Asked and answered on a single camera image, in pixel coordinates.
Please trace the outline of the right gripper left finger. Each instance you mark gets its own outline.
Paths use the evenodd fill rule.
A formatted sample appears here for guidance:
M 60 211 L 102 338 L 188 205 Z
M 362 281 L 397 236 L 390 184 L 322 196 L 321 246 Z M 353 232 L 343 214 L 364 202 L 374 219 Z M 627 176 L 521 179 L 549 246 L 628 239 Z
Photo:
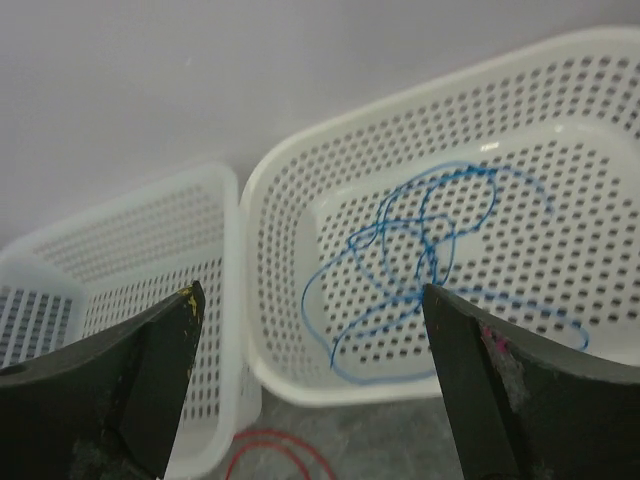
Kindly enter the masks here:
M 161 479 L 204 320 L 199 282 L 1 371 L 4 479 Z

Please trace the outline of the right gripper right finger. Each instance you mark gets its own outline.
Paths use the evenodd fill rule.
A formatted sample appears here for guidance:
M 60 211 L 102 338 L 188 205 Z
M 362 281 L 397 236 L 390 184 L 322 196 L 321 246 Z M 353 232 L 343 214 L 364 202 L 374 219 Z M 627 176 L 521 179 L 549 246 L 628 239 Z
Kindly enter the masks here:
M 428 284 L 423 316 L 467 479 L 636 479 L 639 369 Z

